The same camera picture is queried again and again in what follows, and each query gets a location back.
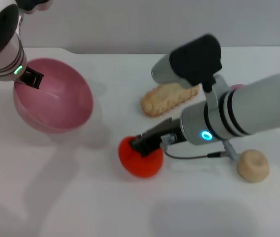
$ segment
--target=white table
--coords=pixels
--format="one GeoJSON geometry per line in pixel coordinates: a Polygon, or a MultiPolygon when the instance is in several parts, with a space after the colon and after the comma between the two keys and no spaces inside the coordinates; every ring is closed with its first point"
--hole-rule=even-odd
{"type": "MultiPolygon", "coordinates": [[[[120,140],[163,119],[145,117],[139,100],[155,86],[151,67],[161,55],[76,55],[59,48],[27,48],[28,59],[50,57],[76,68],[95,98],[91,119],[76,133],[47,136],[28,127],[0,82],[0,237],[279,237],[280,129],[232,141],[258,149],[270,176],[249,184],[228,159],[164,158],[146,180],[123,169],[120,140]]],[[[280,72],[280,47],[222,49],[221,74],[229,84],[280,72]]],[[[201,93],[190,103],[204,100],[201,93]]],[[[201,155],[220,143],[170,147],[201,155]]]]}

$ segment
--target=cookie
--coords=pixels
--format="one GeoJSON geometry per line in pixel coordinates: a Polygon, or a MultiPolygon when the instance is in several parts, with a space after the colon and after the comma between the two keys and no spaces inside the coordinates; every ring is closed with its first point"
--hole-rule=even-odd
{"type": "Polygon", "coordinates": [[[263,181],[269,175],[269,164],[266,156],[256,150],[246,150],[237,166],[240,176],[251,183],[263,181]]]}
{"type": "Polygon", "coordinates": [[[184,89],[179,83],[162,84],[146,93],[141,99],[145,114],[157,117],[193,98],[199,93],[199,85],[184,89]]]}

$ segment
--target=blue led light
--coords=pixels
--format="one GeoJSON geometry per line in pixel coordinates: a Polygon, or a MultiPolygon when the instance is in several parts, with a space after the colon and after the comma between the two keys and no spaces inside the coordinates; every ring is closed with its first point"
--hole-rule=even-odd
{"type": "Polygon", "coordinates": [[[201,132],[201,137],[202,137],[204,140],[207,140],[207,141],[212,140],[212,134],[209,133],[208,131],[202,131],[202,132],[201,132]]]}

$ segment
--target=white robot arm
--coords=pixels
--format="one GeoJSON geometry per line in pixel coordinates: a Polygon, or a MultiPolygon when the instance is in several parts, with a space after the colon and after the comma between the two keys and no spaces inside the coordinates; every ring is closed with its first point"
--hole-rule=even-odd
{"type": "Polygon", "coordinates": [[[231,90],[217,72],[222,68],[221,47],[205,35],[164,56],[152,69],[159,83],[184,87],[202,84],[206,101],[184,109],[180,118],[167,119],[130,142],[146,156],[161,143],[188,141],[194,145],[222,141],[232,159],[237,154],[229,139],[280,127],[280,74],[231,90]]]}
{"type": "Polygon", "coordinates": [[[46,10],[52,0],[0,0],[0,81],[20,81],[39,88],[43,75],[27,67],[20,40],[23,14],[46,10]]]}

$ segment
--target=round bun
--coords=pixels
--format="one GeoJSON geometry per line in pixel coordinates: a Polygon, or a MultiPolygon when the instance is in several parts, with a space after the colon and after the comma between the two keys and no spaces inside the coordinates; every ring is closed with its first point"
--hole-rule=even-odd
{"type": "Polygon", "coordinates": [[[269,165],[266,156],[256,150],[244,151],[238,163],[238,172],[246,181],[258,183],[269,175],[269,165]]]}

